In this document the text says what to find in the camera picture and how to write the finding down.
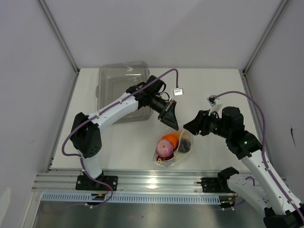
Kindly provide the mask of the orange fruit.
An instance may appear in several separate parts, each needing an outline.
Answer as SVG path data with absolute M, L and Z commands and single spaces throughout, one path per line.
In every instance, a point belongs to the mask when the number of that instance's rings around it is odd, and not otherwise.
M 174 150 L 177 148 L 177 146 L 179 144 L 178 136 L 176 136 L 175 134 L 172 134 L 172 133 L 163 136 L 161 139 L 169 141 L 173 145 Z

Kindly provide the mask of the dark mangosteen fruit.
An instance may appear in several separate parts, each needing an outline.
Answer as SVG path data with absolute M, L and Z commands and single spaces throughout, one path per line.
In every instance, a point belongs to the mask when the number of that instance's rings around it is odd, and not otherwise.
M 178 152 L 188 153 L 191 149 L 191 142 L 188 139 L 181 139 L 178 147 Z

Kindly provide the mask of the clear zip top bag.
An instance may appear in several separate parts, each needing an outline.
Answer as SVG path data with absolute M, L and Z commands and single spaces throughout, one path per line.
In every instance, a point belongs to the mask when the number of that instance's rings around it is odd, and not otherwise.
M 189 131 L 167 127 L 157 140 L 152 163 L 168 168 L 187 158 L 191 154 L 192 147 L 193 135 Z

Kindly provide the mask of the pink onion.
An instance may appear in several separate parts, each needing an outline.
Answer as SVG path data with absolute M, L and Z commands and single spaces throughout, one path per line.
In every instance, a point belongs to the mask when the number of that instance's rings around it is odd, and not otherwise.
M 171 155 L 174 151 L 173 145 L 164 139 L 158 141 L 156 146 L 156 153 L 161 157 L 167 157 Z

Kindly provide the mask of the dark red apple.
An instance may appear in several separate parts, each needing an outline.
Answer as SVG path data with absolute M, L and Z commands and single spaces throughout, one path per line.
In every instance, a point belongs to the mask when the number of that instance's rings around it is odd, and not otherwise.
M 166 162 L 166 161 L 169 161 L 169 160 L 171 160 L 173 158 L 174 158 L 174 154 L 173 153 L 171 155 L 167 156 L 167 157 L 161 157 L 160 155 L 157 155 L 156 161 L 157 162 Z

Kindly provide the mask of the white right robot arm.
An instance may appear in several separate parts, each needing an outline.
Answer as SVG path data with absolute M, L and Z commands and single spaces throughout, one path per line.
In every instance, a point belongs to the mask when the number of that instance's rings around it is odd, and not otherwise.
M 282 181 L 258 139 L 245 130 L 244 117 L 237 107 L 225 107 L 218 118 L 200 110 L 184 129 L 193 135 L 210 133 L 225 139 L 228 149 L 250 170 L 253 183 L 246 184 L 240 173 L 229 167 L 217 179 L 221 191 L 235 191 L 264 218 L 267 228 L 300 228 L 304 225 L 304 204 Z

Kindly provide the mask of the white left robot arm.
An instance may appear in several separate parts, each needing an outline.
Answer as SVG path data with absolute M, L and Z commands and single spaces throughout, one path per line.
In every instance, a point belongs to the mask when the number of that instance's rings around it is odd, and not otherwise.
M 78 113 L 73 122 L 69 139 L 78 151 L 81 165 L 87 176 L 86 184 L 93 190 L 103 185 L 103 170 L 98 153 L 102 148 L 103 131 L 122 117 L 143 107 L 156 111 L 158 120 L 174 130 L 178 130 L 175 115 L 176 101 L 161 98 L 160 89 L 166 84 L 155 76 L 129 87 L 118 99 L 104 108 L 90 114 Z

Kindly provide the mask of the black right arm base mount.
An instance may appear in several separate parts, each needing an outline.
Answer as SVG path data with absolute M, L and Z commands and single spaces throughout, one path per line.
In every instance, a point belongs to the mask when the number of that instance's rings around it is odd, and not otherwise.
M 204 193 L 233 193 L 228 187 L 228 180 L 239 171 L 233 167 L 228 167 L 218 172 L 217 177 L 204 177 L 197 182 L 202 187 Z

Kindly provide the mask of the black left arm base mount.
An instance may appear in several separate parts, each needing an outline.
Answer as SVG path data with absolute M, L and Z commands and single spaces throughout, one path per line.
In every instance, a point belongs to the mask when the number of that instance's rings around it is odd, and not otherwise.
M 113 191 L 117 190 L 118 176 L 107 176 L 101 174 L 97 180 L 109 185 Z M 86 191 L 110 191 L 109 187 L 91 180 L 86 174 L 79 175 L 77 177 L 75 189 Z

